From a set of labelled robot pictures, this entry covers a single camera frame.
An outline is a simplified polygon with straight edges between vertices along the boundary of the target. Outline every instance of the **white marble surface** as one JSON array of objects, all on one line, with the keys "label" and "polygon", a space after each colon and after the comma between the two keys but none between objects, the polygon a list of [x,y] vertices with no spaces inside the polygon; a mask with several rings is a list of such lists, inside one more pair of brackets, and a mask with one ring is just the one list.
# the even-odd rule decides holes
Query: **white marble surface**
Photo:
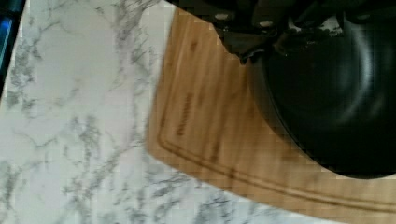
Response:
[{"label": "white marble surface", "polygon": [[223,192],[148,155],[174,7],[26,4],[0,106],[0,224],[333,223]]}]

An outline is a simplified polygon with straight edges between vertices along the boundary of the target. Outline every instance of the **marble countertop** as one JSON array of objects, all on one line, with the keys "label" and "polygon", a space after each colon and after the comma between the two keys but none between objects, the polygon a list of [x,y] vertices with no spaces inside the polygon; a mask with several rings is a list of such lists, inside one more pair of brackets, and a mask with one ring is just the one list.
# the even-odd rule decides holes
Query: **marble countertop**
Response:
[{"label": "marble countertop", "polygon": [[146,152],[173,13],[160,0],[27,1],[0,106],[0,224],[333,223]]}]

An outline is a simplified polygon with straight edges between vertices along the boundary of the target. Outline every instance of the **wooden cutting board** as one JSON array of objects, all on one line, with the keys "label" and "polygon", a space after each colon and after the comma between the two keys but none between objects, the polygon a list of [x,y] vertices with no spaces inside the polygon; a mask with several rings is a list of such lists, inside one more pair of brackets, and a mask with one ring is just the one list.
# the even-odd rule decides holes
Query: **wooden cutting board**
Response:
[{"label": "wooden cutting board", "polygon": [[150,116],[149,153],[275,207],[346,223],[396,223],[395,176],[358,180],[321,168],[267,125],[247,79],[211,24],[178,9]]}]

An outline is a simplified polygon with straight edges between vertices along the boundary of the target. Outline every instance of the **cutting board groove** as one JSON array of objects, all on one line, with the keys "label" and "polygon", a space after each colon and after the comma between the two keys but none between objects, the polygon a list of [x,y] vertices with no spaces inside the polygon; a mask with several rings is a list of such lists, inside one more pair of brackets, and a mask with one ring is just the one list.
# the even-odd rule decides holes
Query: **cutting board groove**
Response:
[{"label": "cutting board groove", "polygon": [[321,168],[267,125],[248,79],[211,24],[177,9],[149,121],[149,153],[272,206],[347,223],[396,222],[394,176],[358,180]]}]

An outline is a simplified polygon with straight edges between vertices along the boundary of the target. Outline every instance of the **black pan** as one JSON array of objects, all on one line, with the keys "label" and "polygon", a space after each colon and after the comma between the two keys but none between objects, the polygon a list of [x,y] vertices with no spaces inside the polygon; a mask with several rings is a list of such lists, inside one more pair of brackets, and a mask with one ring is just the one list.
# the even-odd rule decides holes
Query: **black pan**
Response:
[{"label": "black pan", "polygon": [[250,58],[251,89],[274,130],[320,165],[354,178],[393,175],[396,20],[339,22],[343,37]]}]

